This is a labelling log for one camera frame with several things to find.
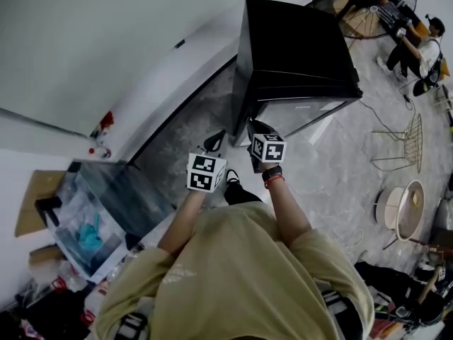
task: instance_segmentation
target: red wristband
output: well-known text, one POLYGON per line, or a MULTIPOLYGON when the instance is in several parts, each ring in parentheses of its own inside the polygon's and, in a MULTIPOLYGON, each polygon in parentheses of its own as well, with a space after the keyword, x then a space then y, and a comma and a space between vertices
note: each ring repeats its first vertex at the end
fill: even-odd
POLYGON ((266 180, 266 181, 264 182, 264 187, 265 187, 266 189, 269 188, 269 184, 270 184, 272 181, 277 180, 278 178, 279 178, 279 179, 283 179, 283 181, 285 180, 285 178, 284 178, 283 175, 281 175, 281 174, 274 175, 274 176, 271 176, 268 180, 266 180))

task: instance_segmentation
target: marble floor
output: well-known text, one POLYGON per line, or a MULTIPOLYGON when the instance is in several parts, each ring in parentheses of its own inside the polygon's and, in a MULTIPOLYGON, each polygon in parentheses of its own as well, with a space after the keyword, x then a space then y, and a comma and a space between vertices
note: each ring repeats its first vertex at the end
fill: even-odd
MULTIPOLYGON (((374 62, 376 54, 388 55, 393 46, 390 38, 364 40, 354 42, 350 52, 364 92, 362 101, 375 109, 384 124, 401 131, 414 111, 408 110, 398 92, 402 84, 394 76, 386 76, 374 62)), ((135 162, 176 205, 187 193, 185 165, 188 152, 198 145, 197 137, 230 128, 233 73, 234 63, 206 85, 135 162)), ((383 127, 360 102, 337 112, 316 139, 315 127, 287 139, 282 167, 289 187, 312 225, 336 240, 351 261, 368 249, 371 263, 410 272, 420 256, 421 248, 408 242, 397 242, 382 251, 394 234, 376 223, 374 202, 388 186, 405 186, 413 179, 422 182, 425 211, 416 237, 426 239, 429 234, 435 209, 453 169, 452 137, 447 116, 433 106, 434 92, 413 101, 423 121, 423 161, 419 174, 415 166, 384 172, 371 165, 371 158, 400 154, 402 146, 395 145, 387 135, 372 134, 383 127), (349 246, 358 241, 358 245, 349 246)), ((260 176, 253 174, 247 151, 230 146, 226 158, 239 173, 244 188, 269 203, 269 194, 260 176)), ((209 196, 207 207, 226 205, 222 189, 209 196)))

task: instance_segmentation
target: sneaker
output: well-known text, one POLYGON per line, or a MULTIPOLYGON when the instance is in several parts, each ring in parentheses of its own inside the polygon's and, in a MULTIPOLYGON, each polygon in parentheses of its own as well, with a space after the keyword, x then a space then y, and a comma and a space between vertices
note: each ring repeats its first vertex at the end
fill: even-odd
POLYGON ((365 262, 368 257, 368 251, 363 251, 360 255, 359 258, 357 258, 357 263, 359 262, 365 262))
POLYGON ((229 183, 238 183, 240 184, 240 180, 239 180, 239 175, 233 170, 233 169, 229 169, 227 172, 226 172, 226 183, 229 184, 229 183))
POLYGON ((408 77, 404 76, 399 69, 394 69, 394 74, 396 79, 401 83, 406 83, 408 81, 408 77))
POLYGON ((376 63, 381 67, 384 73, 388 76, 391 73, 391 70, 387 67, 386 62, 378 55, 376 57, 376 63))

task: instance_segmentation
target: black fridge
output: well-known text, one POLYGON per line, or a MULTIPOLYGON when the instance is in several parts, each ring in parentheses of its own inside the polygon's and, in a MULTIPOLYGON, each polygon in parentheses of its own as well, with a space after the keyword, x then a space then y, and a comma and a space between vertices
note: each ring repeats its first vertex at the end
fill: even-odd
POLYGON ((335 17, 246 0, 232 96, 234 145, 258 119, 288 137, 362 97, 335 17))

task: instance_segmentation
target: gold wire chair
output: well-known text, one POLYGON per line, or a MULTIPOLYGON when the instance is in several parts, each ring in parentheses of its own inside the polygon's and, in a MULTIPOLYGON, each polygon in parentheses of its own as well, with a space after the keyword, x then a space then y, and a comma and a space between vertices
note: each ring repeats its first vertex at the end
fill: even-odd
POLYGON ((420 173, 423 156, 423 126, 420 114, 415 116, 409 122, 409 125, 404 132, 373 131, 373 133, 385 133, 388 136, 390 136, 393 141, 402 141, 404 144, 404 156, 402 157, 371 159, 371 163, 376 167, 376 169, 381 171, 395 171, 408 166, 417 165, 417 171, 418 173, 420 173), (377 161, 399 160, 399 159, 406 159, 409 163, 407 165, 403 165, 390 170, 382 169, 374 163, 377 161))

